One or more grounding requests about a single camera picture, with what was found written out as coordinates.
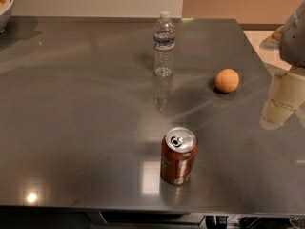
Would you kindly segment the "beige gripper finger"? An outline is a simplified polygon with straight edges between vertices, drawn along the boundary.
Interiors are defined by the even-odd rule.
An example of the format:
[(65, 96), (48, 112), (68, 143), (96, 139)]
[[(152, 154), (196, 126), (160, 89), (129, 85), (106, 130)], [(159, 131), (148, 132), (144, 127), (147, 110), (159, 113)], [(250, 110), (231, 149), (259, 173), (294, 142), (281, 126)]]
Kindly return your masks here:
[(305, 69), (291, 67), (279, 69), (272, 74), (272, 82), (265, 102), (260, 125), (266, 130), (275, 130), (296, 115), (305, 128)]

